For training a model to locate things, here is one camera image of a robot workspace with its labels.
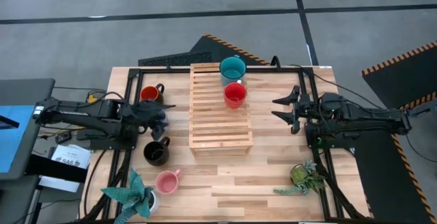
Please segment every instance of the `teal mug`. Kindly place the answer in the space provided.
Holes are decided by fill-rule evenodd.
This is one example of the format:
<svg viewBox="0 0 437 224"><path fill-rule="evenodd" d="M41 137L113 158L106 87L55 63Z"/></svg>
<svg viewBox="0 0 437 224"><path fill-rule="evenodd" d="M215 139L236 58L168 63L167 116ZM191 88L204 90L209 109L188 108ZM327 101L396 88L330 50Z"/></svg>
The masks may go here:
<svg viewBox="0 0 437 224"><path fill-rule="evenodd" d="M246 64L238 55L225 58L220 63L221 84L224 86L242 80L246 74Z"/></svg>

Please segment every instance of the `green leaves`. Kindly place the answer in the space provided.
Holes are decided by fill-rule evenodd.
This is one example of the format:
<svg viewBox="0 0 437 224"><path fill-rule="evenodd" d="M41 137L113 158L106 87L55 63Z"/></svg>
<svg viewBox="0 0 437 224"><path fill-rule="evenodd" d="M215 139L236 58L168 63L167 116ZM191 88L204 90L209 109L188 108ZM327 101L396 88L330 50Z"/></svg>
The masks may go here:
<svg viewBox="0 0 437 224"><path fill-rule="evenodd" d="M130 188L108 187L102 192L111 199L123 204L122 213L116 218L115 224L123 224L135 214L150 218L149 200L152 198L152 187L144 187L141 176L130 169Z"/></svg>
<svg viewBox="0 0 437 224"><path fill-rule="evenodd" d="M295 166L290 173L290 178L296 186L288 190L275 189L273 192L280 195L295 195L297 192L301 192L306 195L311 189L318 194L325 185L324 177L317 173L315 167L316 164L312 160L306 160L303 165Z"/></svg>
<svg viewBox="0 0 437 224"><path fill-rule="evenodd" d="M149 203L142 203L135 206L135 210L141 215L142 217L149 218L150 217L150 209L149 209Z"/></svg>
<svg viewBox="0 0 437 224"><path fill-rule="evenodd" d="M307 171L302 166L297 166L292 169L291 177L294 184L303 184L307 175Z"/></svg>
<svg viewBox="0 0 437 224"><path fill-rule="evenodd" d="M122 213L117 216L116 220L114 221L114 224L124 224L128 219L130 219L132 216L136 215L137 211L133 208L127 208L122 211Z"/></svg>
<svg viewBox="0 0 437 224"><path fill-rule="evenodd" d="M129 200L132 198L138 196L138 193L136 191L133 191L132 189L128 188L120 188L120 187L108 187L102 189L102 192L111 199L114 199L115 201L121 203L121 204L127 204Z"/></svg>
<svg viewBox="0 0 437 224"><path fill-rule="evenodd" d="M277 193L279 195L296 195L300 191L301 191L301 189L298 188L297 186L295 186L291 189L287 189L287 190L280 190L280 189L273 190L274 193Z"/></svg>

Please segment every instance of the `white paper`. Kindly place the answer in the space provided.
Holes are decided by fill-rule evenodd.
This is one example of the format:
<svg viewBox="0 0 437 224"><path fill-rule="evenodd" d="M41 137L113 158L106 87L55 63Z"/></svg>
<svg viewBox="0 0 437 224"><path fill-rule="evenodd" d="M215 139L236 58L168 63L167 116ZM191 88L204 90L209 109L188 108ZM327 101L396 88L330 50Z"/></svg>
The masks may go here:
<svg viewBox="0 0 437 224"><path fill-rule="evenodd" d="M91 159L91 153L89 150L83 149L77 145L58 145L55 153L53 153L52 160L59 161L68 165L80 167L86 169ZM47 176L42 176L40 180L40 186L46 186L51 188L56 188L63 191L69 191L72 193L77 192L79 187L78 182L71 182L67 180L62 180L58 178L52 178Z"/></svg>

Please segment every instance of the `black mug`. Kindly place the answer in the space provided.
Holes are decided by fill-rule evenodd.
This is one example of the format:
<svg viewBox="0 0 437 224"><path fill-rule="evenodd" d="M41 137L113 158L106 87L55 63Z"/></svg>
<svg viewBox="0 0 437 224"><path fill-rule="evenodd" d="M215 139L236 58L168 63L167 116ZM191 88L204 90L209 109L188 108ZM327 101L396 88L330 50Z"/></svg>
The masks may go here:
<svg viewBox="0 0 437 224"><path fill-rule="evenodd" d="M163 166L170 157L170 138L164 137L160 141L152 141L144 147L144 157L153 166Z"/></svg>

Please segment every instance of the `red mug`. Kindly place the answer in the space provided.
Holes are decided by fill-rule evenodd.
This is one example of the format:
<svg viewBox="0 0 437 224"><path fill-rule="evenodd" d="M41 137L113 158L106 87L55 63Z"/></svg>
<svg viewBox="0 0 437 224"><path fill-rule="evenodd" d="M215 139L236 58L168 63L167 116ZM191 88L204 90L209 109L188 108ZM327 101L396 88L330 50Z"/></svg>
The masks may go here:
<svg viewBox="0 0 437 224"><path fill-rule="evenodd" d="M160 173L156 178L156 190L161 194L174 193L179 187L179 174L180 169Z"/></svg>
<svg viewBox="0 0 437 224"><path fill-rule="evenodd" d="M238 81L225 87L225 103L231 109L238 109L246 98L246 88Z"/></svg>

